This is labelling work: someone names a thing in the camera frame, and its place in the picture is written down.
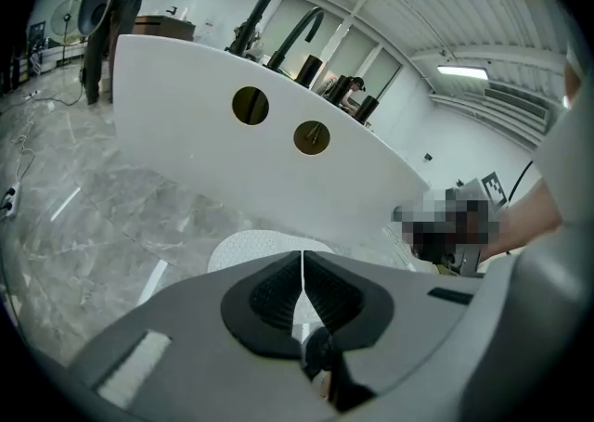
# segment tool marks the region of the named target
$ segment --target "person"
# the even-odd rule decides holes
[[[141,5],[142,0],[112,0],[110,11],[89,37],[83,65],[84,90],[89,106],[94,105],[99,99],[102,57],[108,41],[110,46],[110,102],[113,102],[113,62],[118,37],[121,34],[132,32]]]
[[[594,220],[594,96],[591,52],[573,18],[569,18],[570,48],[565,66],[566,95],[572,108],[555,124],[534,155],[542,178],[519,201],[499,214],[499,234],[483,246],[481,261],[525,246],[560,224]]]
[[[351,77],[350,79],[352,81],[351,88],[344,95],[344,97],[341,99],[340,108],[342,110],[344,110],[346,113],[348,113],[349,115],[355,116],[357,108],[355,106],[351,105],[349,103],[348,99],[353,92],[365,91],[365,82],[363,81],[363,78],[360,78],[360,77]],[[337,81],[338,81],[337,78],[333,77],[333,78],[330,78],[327,81],[323,82],[322,85],[320,85],[317,88],[316,94],[324,97],[325,99],[328,99],[330,93],[332,92],[332,87],[334,87],[334,85],[336,84]]]

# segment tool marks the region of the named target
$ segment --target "gray tile floor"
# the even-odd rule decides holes
[[[78,69],[54,70],[0,101],[2,192],[17,181],[15,142],[28,120],[25,146],[34,152],[17,216],[0,223],[7,288],[26,339],[62,364],[134,308],[159,260],[169,265],[157,290],[206,273],[216,246],[238,231],[294,234],[127,160],[105,99],[92,108],[84,96],[71,107],[30,100],[11,108],[36,90],[35,98],[71,102],[80,93]],[[406,268],[406,249],[386,236],[356,249],[326,244],[345,257]]]

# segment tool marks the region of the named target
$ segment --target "human arm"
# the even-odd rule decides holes
[[[549,188],[540,179],[522,199],[501,212],[497,240],[481,249],[481,261],[525,246],[533,238],[554,230],[561,222]]]
[[[352,115],[353,117],[356,114],[356,107],[352,106],[351,104],[344,104],[341,103],[341,109],[344,110],[347,114]]]
[[[574,96],[577,93],[580,85],[582,85],[582,81],[569,61],[565,62],[565,71],[563,77],[565,80],[565,94],[571,103],[572,100],[574,100]]]
[[[341,106],[346,107],[348,109],[352,109],[353,106],[349,103],[349,95],[347,94],[346,96],[344,96],[341,100]]]

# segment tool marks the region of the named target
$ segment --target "black vent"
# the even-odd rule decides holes
[[[442,104],[441,107],[444,107],[444,108],[450,109],[450,110],[454,110],[456,113],[458,113],[460,115],[465,115],[466,117],[469,117],[470,119],[473,119],[480,123],[484,123],[485,125],[488,125],[489,127],[495,129],[496,131],[499,131],[499,132],[507,135],[509,138],[511,138],[512,140],[515,140],[516,142],[518,142],[520,145],[522,145],[526,149],[529,149],[529,150],[536,149],[535,144],[533,144],[529,140],[526,140],[521,135],[518,135],[516,132],[513,132],[508,127],[501,125],[500,123],[497,123],[495,121],[490,121],[484,115],[481,115],[481,112],[478,110],[476,113],[472,113],[469,110],[456,107],[455,104]]]
[[[501,102],[510,104],[518,109],[525,110],[541,120],[547,118],[549,109],[547,107],[536,105],[542,102],[538,97],[528,96],[528,94],[523,94],[526,98],[519,97],[519,94],[516,94],[515,91],[511,93],[508,87],[503,87],[498,84],[491,84],[490,89],[485,89],[484,96],[500,100]]]

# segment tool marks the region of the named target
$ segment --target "pants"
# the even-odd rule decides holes
[[[99,81],[101,80],[101,63],[103,51],[110,42],[110,100],[113,99],[113,60],[120,34],[130,34],[142,0],[113,0],[110,11],[89,37],[84,54],[84,90],[89,103],[96,102],[99,97]]]

